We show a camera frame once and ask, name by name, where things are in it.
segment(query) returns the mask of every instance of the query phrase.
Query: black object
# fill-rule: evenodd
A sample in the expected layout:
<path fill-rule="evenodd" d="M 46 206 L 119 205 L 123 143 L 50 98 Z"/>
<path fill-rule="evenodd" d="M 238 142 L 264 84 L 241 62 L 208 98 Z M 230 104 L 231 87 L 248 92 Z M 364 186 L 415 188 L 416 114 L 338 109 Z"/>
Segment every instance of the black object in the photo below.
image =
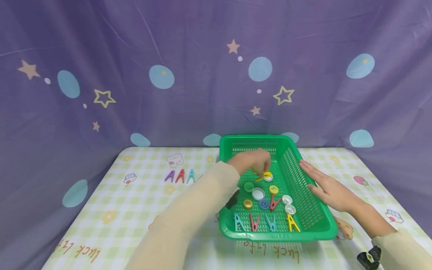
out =
<path fill-rule="evenodd" d="M 377 270 L 380 259 L 381 249 L 378 246 L 374 246 L 369 252 L 362 252 L 357 255 L 357 261 L 359 261 L 366 270 Z"/>
<path fill-rule="evenodd" d="M 237 196 L 240 193 L 240 190 L 237 190 L 233 196 L 229 199 L 229 201 L 226 203 L 225 207 L 228 209 L 231 209 L 236 203 L 237 203 Z"/>

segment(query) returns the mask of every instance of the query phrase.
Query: star print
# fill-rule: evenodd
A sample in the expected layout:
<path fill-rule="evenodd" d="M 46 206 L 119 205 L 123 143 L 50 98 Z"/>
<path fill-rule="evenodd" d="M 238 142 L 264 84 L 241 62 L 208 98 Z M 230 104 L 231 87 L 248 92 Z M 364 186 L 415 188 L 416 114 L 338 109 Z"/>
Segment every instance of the star print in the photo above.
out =
<path fill-rule="evenodd" d="M 261 108 L 257 108 L 256 106 L 254 106 L 254 109 L 251 110 L 251 112 L 253 112 L 254 115 L 256 115 L 256 114 L 260 114 L 260 109 L 261 109 Z"/>
<path fill-rule="evenodd" d="M 99 126 L 98 122 L 97 122 L 97 121 L 94 122 L 94 123 L 93 123 L 93 130 L 99 132 L 99 128 L 100 128 L 100 126 Z"/>
<path fill-rule="evenodd" d="M 227 44 L 227 46 L 229 47 L 229 54 L 230 53 L 237 54 L 237 49 L 240 47 L 240 45 L 235 43 L 234 39 L 232 40 L 231 44 Z"/>
<path fill-rule="evenodd" d="M 280 99 L 280 95 L 282 94 L 282 92 L 284 92 L 284 93 L 288 93 L 288 96 L 287 96 L 287 98 L 286 99 Z M 291 89 L 291 90 L 287 90 L 287 89 L 285 89 L 285 87 L 280 87 L 280 91 L 279 91 L 279 93 L 278 94 L 276 94 L 276 95 L 274 95 L 273 97 L 275 98 L 275 99 L 277 99 L 277 105 L 279 106 L 279 105 L 281 105 L 282 103 L 284 103 L 284 102 L 292 102 L 292 100 L 291 100 L 291 95 L 292 95 L 292 93 L 294 92 L 294 89 Z"/>
<path fill-rule="evenodd" d="M 95 89 L 95 93 L 96 93 L 96 98 L 93 101 L 94 103 L 100 103 L 102 104 L 102 106 L 104 106 L 104 108 L 108 107 L 109 103 L 117 103 L 112 97 L 111 97 L 111 91 L 99 91 L 98 89 Z M 101 97 L 100 95 L 108 95 L 108 99 L 107 101 L 103 102 L 101 100 L 99 100 L 99 98 Z"/>
<path fill-rule="evenodd" d="M 21 62 L 22 62 L 22 67 L 20 67 L 18 70 L 27 74 L 27 77 L 29 79 L 32 79 L 33 77 L 41 76 L 36 72 L 36 65 L 29 65 L 24 60 L 21 60 Z"/>

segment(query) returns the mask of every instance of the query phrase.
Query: checkered tablecloth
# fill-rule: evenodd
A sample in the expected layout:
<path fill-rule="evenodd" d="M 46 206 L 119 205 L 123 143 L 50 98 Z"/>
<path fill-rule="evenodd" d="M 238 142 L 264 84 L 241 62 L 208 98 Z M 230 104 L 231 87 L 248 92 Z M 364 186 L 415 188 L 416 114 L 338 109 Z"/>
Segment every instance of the checkered tablecloth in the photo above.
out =
<path fill-rule="evenodd" d="M 366 200 L 397 229 L 410 233 L 426 250 L 432 240 L 351 151 L 342 148 L 300 149 L 304 159 L 338 179 Z M 195 179 L 218 159 L 218 148 L 125 149 L 67 231 L 44 270 L 118 270 L 131 257 L 155 218 L 188 184 L 175 180 L 181 169 L 185 181 Z M 175 170 L 174 183 L 164 181 Z M 333 211 L 340 223 L 335 240 L 257 244 L 231 241 L 219 232 L 218 216 L 197 233 L 185 269 L 362 269 L 358 253 L 369 250 L 370 239 L 355 220 Z"/>

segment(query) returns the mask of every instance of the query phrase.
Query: blue dot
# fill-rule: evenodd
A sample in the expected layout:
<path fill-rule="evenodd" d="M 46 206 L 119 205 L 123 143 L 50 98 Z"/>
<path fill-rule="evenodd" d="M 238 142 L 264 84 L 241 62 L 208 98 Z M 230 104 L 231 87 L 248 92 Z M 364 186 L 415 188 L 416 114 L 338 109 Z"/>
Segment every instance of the blue dot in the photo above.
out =
<path fill-rule="evenodd" d="M 133 133 L 130 136 L 130 141 L 139 147 L 150 146 L 150 141 L 146 137 L 144 137 L 142 134 L 139 134 L 139 133 Z"/>
<path fill-rule="evenodd" d="M 353 147 L 358 148 L 369 148 L 375 145 L 371 134 L 364 129 L 359 129 L 351 133 L 349 136 L 349 142 Z"/>
<path fill-rule="evenodd" d="M 159 89 L 168 89 L 174 84 L 174 74 L 165 66 L 152 66 L 149 76 L 152 84 Z"/>
<path fill-rule="evenodd" d="M 210 146 L 210 147 L 219 146 L 220 138 L 221 138 L 221 136 L 213 133 L 213 134 L 206 136 L 203 140 L 203 143 L 207 146 Z"/>
<path fill-rule="evenodd" d="M 65 207 L 71 208 L 79 205 L 84 201 L 89 190 L 87 180 L 79 180 L 63 196 L 62 203 Z"/>
<path fill-rule="evenodd" d="M 249 65 L 249 77 L 255 82 L 262 82 L 270 77 L 273 66 L 267 57 L 257 57 Z"/>
<path fill-rule="evenodd" d="M 60 90 L 66 95 L 66 97 L 79 97 L 79 83 L 72 73 L 67 70 L 60 70 L 57 74 L 57 82 Z"/>
<path fill-rule="evenodd" d="M 294 141 L 294 143 L 297 143 L 300 139 L 300 137 L 297 134 L 292 133 L 292 132 L 285 132 L 282 135 L 290 137 Z"/>
<path fill-rule="evenodd" d="M 370 54 L 360 54 L 354 58 L 346 69 L 351 79 L 360 79 L 369 75 L 375 67 L 375 59 Z"/>

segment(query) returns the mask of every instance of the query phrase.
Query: purple fabric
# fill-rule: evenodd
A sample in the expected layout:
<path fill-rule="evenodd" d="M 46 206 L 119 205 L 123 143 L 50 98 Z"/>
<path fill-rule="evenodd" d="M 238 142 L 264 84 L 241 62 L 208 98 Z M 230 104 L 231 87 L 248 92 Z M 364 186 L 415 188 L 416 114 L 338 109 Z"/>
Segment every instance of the purple fabric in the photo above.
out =
<path fill-rule="evenodd" d="M 0 2 L 0 269 L 40 269 L 132 141 L 205 146 L 213 133 L 214 141 L 293 132 L 299 147 L 351 149 L 432 235 L 431 7 L 425 0 Z M 237 53 L 229 53 L 232 40 Z M 363 53 L 375 66 L 350 78 L 351 61 Z M 272 64 L 262 81 L 249 74 L 257 57 Z M 155 69 L 167 76 L 159 86 L 170 85 L 169 72 L 172 86 L 152 84 L 155 65 L 167 68 Z M 61 70 L 79 82 L 78 96 Z M 281 86 L 295 90 L 292 102 L 278 105 Z M 101 103 L 95 89 L 105 92 Z M 355 130 L 367 130 L 374 146 L 354 147 Z M 65 193 L 81 179 L 88 192 L 71 206 Z"/>

